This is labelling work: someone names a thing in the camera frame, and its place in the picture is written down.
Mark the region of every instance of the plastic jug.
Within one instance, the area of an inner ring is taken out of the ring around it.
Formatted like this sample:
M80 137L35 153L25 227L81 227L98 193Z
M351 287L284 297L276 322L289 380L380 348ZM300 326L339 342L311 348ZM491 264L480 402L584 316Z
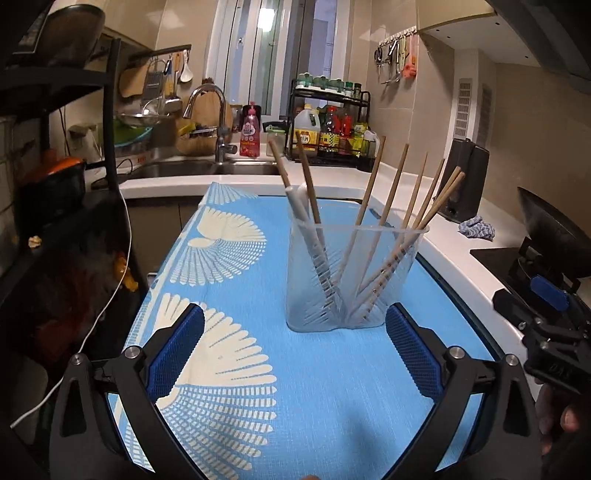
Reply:
M294 120L293 130L293 156L299 158L296 133L300 133L301 142L308 158L318 155L318 140L320 136L320 118L318 110L313 109L308 103L298 113Z

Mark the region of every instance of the kitchen counter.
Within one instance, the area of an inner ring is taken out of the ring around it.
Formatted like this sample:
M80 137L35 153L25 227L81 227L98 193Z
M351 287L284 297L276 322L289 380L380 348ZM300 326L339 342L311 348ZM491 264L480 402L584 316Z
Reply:
M262 160L269 159L264 155ZM170 161L180 160L173 157ZM285 161L292 184L304 181L301 165ZM352 168L312 167L314 186L319 197L361 199L369 179L369 173ZM380 165L378 177L372 192L369 207L381 212L396 169L386 164ZM404 173L394 199L391 215L401 216L408 205L416 175ZM179 197L204 195L211 182L216 181L239 187L258 195L282 195L284 187L279 176L215 175L162 177L157 179L128 180L121 184L121 192L126 199ZM427 193L430 178L423 178L418 195L416 210ZM483 199L479 214L496 230L494 241L468 239L457 231L457 224L437 215L430 223L430 231L425 235L419 252L451 285L464 300L484 327L495 338L505 353L516 354L523 363L527 358L525 347L521 345L521 333L509 324L492 307L492 296L503 288L498 281L476 258L470 255L473 248L500 248L519 246L526 236L525 227L509 214ZM532 378L530 388L537 396L539 386Z

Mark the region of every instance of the chopstick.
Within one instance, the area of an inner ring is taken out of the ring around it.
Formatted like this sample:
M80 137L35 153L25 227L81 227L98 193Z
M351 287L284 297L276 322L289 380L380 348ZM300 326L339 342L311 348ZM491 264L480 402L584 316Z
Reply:
M418 190L421 187L421 181L423 180L423 174L425 173L425 166L427 165L427 157L429 157L429 152L427 152L427 154L425 155L425 160L423 161L423 164L421 165L421 168L418 172L417 179L414 182L413 193L410 197L410 202L408 202L407 211L404 215L404 219L402 220L401 228L408 227L410 217L413 214L414 204L417 201Z
M429 153L427 152L427 154L425 155L425 160L423 161L421 168L419 169L419 173L417 175L417 179L414 182L414 188L413 188L413 192L411 194L410 197L410 201L408 202L408 206L407 206L407 210L404 213L404 218L402 219L402 223L400 224L400 229L404 230L405 228L408 227L408 223L410 221L410 217L413 215L413 210L414 210L414 205L417 201L417 196L418 196L418 191L421 188L421 182L423 180L423 174L425 173L425 166L427 165L427 158L429 157ZM400 245L402 244L404 240L404 235L399 235L398 239L396 240L396 244L394 245L394 249L396 250L398 247L400 247ZM363 277L362 277L362 281L361 284L359 285L358 289L357 289L357 293L361 293L363 292L369 285L371 282L373 282L376 278L378 278L377 275L373 275L371 277L369 277L367 280L363 281L363 278L365 277L365 273L367 272L367 269L369 268L369 264L371 263L373 257L374 257L374 253L375 250L378 246L379 243L379 232L376 233L376 238L374 238L374 243L372 244L372 248L370 250L371 252L371 258L368 259L368 263L367 266L365 267L365 271L363 272Z
M452 195L452 193L459 187L460 183L462 182L462 180L464 179L465 176L466 176L466 174L461 171L456 176L455 180L453 180L453 182L451 183L449 188L444 189L439 194L439 196L437 197L437 199L433 203L429 212L425 215L425 217L419 223L419 225L418 225L419 230L423 230L429 224L429 222L433 219L433 217L435 217L436 213L443 206L443 204L448 201L448 199ZM363 315L362 318L367 317L369 312L371 312L372 308L374 307L376 300L378 299L378 297L380 296L380 294L384 290L385 286L390 281L390 278L392 277L394 271L398 267L398 264L402 261L404 255L407 253L408 249L414 245L415 241L418 239L419 236L420 236L420 233L412 234L410 236L411 237L410 239L406 239L402 245L400 245L398 248L394 248L392 250L392 253L390 254L389 258L384 262L382 267L379 269L378 279L376 280L376 283L363 296L362 300L358 300L355 303L355 306L350 311L350 315L352 315L354 312L359 310L361 305L363 305L364 303L369 301L369 303L367 305L368 308L366 309L367 312Z
M425 197L425 200L423 201L423 204L421 205L421 209L418 211L417 217L414 219L413 230L416 230L418 228L419 224L421 223L421 220L423 220L423 215L425 215L425 212L427 211L427 208L429 207L429 202L431 201L431 197L433 196L433 192L435 192L435 186L437 185L437 182L439 181L439 176L441 175L441 171L443 169L444 163L445 163L445 158L442 158L441 161L439 162L439 166L437 167L437 171L435 172L435 176L433 177L433 181L431 182L431 186L429 187L429 191L427 192L427 196Z
M363 200L361 201L361 207L359 208L357 218L355 219L355 226L361 225L361 222L363 222L363 217L365 216L365 212L367 211L369 199L371 198L371 192L374 189L375 179L378 176L379 164L382 161L382 153L384 152L385 143L386 137L382 137L382 142L379 146L378 155L375 157L374 167L369 176L368 185L365 189L365 194L363 195ZM351 233L351 239L349 240L349 245L347 245L345 253L343 254L343 259L339 265L339 269L333 277L333 281L336 285L338 285L338 283L340 282L340 278L343 275L345 268L347 268L349 257L351 256L351 252L353 251L353 247L355 246L355 240L357 239L357 233L358 230L356 228L353 229L353 233Z
M281 180L283 180L283 185L285 188L290 186L290 179L287 176L287 170L285 169L285 165L283 164L283 159L279 154L279 150L277 150L277 145L273 140L269 140L269 145L271 146L271 151L273 152L273 157L275 157L275 163L277 163L277 170L279 170L279 175L281 175Z
M316 191L314 190L314 183L312 182L312 173L310 171L310 163L308 162L308 156L306 155L306 151L304 150L304 145L301 142L301 135L299 132L295 132L295 137L297 138L297 146L300 152L300 161L301 161L301 168L304 171L304 178L306 179L306 187L308 189L308 198L310 200L310 207L312 208L312 217L314 218L314 223L317 225L321 224L320 221L320 211L318 209L318 200L316 199ZM322 246L324 247L324 232L321 229L317 229L318 238Z
M408 147L409 144L404 145L404 149L402 150L402 155L400 156L400 162L398 163L398 169L396 170L396 175L394 175L394 180L392 181L392 186L390 187L390 193L388 194L388 199L384 204L384 209L382 210L382 216L379 218L378 226L384 226L386 221L388 220L388 215L390 213L390 209L392 208L392 203L394 201L394 196L396 195L396 190L398 190L398 185L400 184L400 178L402 177L402 171L404 169L404 163L406 162L406 158L408 155ZM374 235L374 241L369 249L367 260L365 261L365 266L363 268L363 273L359 278L363 279L369 265L371 264L372 259L374 258L375 249L378 247L380 233L376 232Z

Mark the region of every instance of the window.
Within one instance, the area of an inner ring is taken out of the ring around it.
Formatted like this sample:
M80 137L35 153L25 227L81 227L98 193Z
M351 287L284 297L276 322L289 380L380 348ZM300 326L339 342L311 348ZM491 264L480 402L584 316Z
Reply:
M219 0L206 76L229 103L279 119L298 73L343 77L349 1Z

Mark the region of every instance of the black metal shelf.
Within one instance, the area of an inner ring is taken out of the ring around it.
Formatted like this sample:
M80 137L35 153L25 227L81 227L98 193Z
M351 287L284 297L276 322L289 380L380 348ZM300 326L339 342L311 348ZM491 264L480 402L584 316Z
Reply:
M306 88L294 88L293 95L295 97L302 98L315 98L317 100L326 100L327 102L337 102L344 105L356 105L361 107L369 107L371 97L369 92L361 92L361 99L347 97L338 93L333 93L328 90L313 90Z
M17 121L47 115L89 93L112 86L105 72L65 67L17 67L0 73L0 115Z
M40 247L24 248L8 272L0 278L0 309L12 292L28 275L34 274L46 258L92 227L99 209L115 205L118 200L118 194L109 190L87 193L78 210L45 229Z

